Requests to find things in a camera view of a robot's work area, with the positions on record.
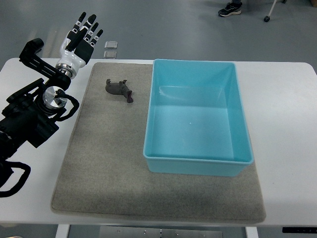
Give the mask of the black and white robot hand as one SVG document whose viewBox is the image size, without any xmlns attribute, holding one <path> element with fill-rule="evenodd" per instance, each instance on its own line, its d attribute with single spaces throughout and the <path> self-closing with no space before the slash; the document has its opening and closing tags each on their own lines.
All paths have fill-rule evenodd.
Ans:
<svg viewBox="0 0 317 238">
<path fill-rule="evenodd" d="M 56 64 L 56 69 L 74 78 L 79 69 L 88 64 L 95 49 L 95 45 L 103 34 L 102 29 L 98 29 L 96 15 L 92 14 L 87 20 L 86 12 L 83 12 L 72 29 L 67 33 L 60 47 L 60 60 Z"/>
</svg>

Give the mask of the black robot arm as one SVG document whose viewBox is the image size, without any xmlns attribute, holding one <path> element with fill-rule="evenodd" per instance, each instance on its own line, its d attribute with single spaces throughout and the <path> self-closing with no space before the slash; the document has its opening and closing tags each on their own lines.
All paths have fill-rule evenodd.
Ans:
<svg viewBox="0 0 317 238">
<path fill-rule="evenodd" d="M 72 117 L 79 109 L 79 102 L 66 94 L 70 86 L 72 72 L 67 65 L 55 68 L 40 59 L 37 53 L 44 46 L 40 38 L 26 43 L 19 60 L 27 67 L 48 78 L 30 83 L 8 97 L 8 105 L 3 109 L 4 119 L 0 122 L 0 184 L 4 186 L 14 173 L 14 169 L 24 172 L 18 182 L 9 190 L 1 191 L 1 197 L 16 194 L 25 184 L 31 168 L 21 162 L 11 162 L 9 158 L 25 142 L 35 148 L 46 142 L 58 129 L 58 121 Z"/>
</svg>

